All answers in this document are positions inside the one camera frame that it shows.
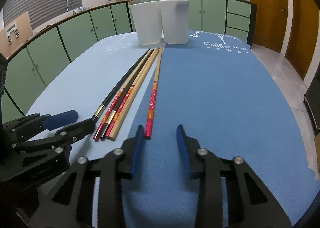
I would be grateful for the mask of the wooden chopstick red end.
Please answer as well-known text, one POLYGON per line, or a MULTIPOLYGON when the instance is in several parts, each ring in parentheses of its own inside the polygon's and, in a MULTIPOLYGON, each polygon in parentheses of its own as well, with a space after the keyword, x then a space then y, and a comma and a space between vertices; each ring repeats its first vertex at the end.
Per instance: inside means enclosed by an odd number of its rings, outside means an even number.
POLYGON ((99 109, 95 112, 93 116, 93 120, 96 123, 103 111, 105 110, 108 103, 110 103, 105 115, 103 116, 100 124, 98 125, 93 139, 98 142, 100 139, 104 140, 104 134, 106 133, 107 129, 109 128, 111 121, 113 120, 116 112, 122 103, 125 95, 127 94, 129 88, 133 84, 135 78, 139 74, 140 70, 143 68, 144 64, 152 54, 154 49, 148 49, 137 61, 136 63, 125 73, 125 75, 121 78, 121 80, 116 84, 114 89, 111 93, 107 96, 104 102, 101 104, 99 109))

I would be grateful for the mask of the wooden chopstick red star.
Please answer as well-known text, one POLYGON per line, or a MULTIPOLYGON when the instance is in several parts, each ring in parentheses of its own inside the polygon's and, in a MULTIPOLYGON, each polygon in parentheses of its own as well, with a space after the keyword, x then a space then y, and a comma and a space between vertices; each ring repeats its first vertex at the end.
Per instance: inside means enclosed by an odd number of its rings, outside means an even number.
POLYGON ((155 69, 155 75, 152 83, 152 90, 150 95, 150 102, 149 102, 149 109, 148 109, 148 116, 146 120, 145 126, 145 138, 151 139, 152 135, 152 126, 153 126, 153 117, 155 112, 155 104, 156 104, 156 95, 157 95, 157 86, 158 86, 158 79, 159 79, 159 72, 161 67, 161 59, 162 59, 163 48, 159 49, 158 53, 158 60, 155 69))

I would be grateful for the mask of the black chopstick gold band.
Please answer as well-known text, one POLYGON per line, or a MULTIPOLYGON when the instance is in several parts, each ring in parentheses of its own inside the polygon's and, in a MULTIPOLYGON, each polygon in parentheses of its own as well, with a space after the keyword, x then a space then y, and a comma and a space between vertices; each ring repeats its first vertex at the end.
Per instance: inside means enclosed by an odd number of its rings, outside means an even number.
POLYGON ((150 49, 146 50, 144 54, 131 66, 131 68, 122 76, 122 78, 117 82, 117 84, 112 88, 110 93, 106 96, 100 106, 97 108, 91 119, 96 124, 101 114, 104 112, 106 106, 110 103, 111 99, 116 95, 117 91, 121 88, 122 84, 127 80, 129 75, 133 72, 133 70, 138 66, 138 64, 142 61, 142 59, 146 56, 146 54, 150 51, 150 49))

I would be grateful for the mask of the green lower kitchen cabinets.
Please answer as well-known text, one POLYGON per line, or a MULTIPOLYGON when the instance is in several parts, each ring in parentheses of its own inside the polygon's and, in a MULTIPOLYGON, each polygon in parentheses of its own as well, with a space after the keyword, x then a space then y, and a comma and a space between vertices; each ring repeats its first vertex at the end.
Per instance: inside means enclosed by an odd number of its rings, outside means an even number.
MULTIPOLYGON (((189 0, 190 30, 253 41, 257 5, 243 0, 189 0)), ((71 62, 100 40, 133 32, 129 4, 121 1, 49 25, 11 56, 2 97, 4 122, 24 116, 37 97, 71 62)))

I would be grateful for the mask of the dark blue table mat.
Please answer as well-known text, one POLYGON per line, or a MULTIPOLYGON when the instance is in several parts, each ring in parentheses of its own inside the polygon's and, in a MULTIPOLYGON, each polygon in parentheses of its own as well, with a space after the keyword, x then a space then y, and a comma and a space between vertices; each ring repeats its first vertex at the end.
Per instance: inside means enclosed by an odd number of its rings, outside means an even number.
POLYGON ((127 227, 193 227, 199 181, 185 175, 178 125, 218 157, 243 157, 293 224, 319 191, 295 117, 250 47, 191 31, 163 51, 152 137, 137 175, 122 182, 127 227))

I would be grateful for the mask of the light blue table mat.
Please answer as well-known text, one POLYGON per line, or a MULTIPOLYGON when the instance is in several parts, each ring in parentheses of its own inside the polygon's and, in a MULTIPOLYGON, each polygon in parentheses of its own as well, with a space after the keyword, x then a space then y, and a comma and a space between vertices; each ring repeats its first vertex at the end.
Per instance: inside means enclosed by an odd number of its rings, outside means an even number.
MULTIPOLYGON (((32 105, 32 113, 60 113, 76 110, 80 120, 89 118, 114 85, 147 50, 135 33, 120 34, 97 42, 67 66, 32 105)), ((72 146, 70 160, 80 156, 98 159, 120 147, 138 125, 146 122, 153 72, 146 75, 115 142, 95 142, 92 136, 72 146)), ((123 182, 125 220, 128 227, 165 227, 167 215, 160 191, 158 121, 152 137, 144 145, 139 172, 132 181, 123 182)))

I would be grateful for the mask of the cardboard sheet with packaging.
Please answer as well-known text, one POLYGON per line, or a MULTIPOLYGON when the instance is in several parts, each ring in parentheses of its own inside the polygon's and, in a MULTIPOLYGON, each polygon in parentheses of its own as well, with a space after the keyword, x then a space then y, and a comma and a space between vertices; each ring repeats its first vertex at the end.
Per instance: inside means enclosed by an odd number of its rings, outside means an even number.
POLYGON ((1 30, 1 55, 9 59, 32 36, 29 13, 24 12, 1 30))

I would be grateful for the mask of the white twin utensil holder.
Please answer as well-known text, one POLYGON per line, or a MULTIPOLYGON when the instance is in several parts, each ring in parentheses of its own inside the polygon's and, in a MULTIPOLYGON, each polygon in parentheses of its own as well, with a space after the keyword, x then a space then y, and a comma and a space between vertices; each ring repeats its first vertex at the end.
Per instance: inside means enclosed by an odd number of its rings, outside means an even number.
POLYGON ((130 6, 138 42, 153 45, 163 40, 167 44, 188 42, 187 0, 158 0, 130 6))

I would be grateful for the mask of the chrome sink faucet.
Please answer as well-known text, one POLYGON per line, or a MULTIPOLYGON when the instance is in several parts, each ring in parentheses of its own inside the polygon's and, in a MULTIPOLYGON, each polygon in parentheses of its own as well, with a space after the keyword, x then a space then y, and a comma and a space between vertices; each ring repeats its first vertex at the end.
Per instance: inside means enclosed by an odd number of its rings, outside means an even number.
POLYGON ((73 0, 66 0, 66 12, 70 11, 70 9, 69 9, 70 6, 72 8, 72 15, 75 15, 76 12, 75 12, 75 9, 74 9, 73 0))

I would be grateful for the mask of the brown wooden door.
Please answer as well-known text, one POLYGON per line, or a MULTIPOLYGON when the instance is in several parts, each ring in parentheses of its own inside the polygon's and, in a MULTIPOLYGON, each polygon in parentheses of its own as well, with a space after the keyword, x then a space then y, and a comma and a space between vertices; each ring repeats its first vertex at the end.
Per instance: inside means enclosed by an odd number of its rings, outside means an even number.
POLYGON ((293 16, 285 57, 304 79, 316 48, 319 9, 314 0, 293 0, 293 16))
POLYGON ((288 0, 251 0, 257 4, 253 43, 280 52, 287 23, 288 0))

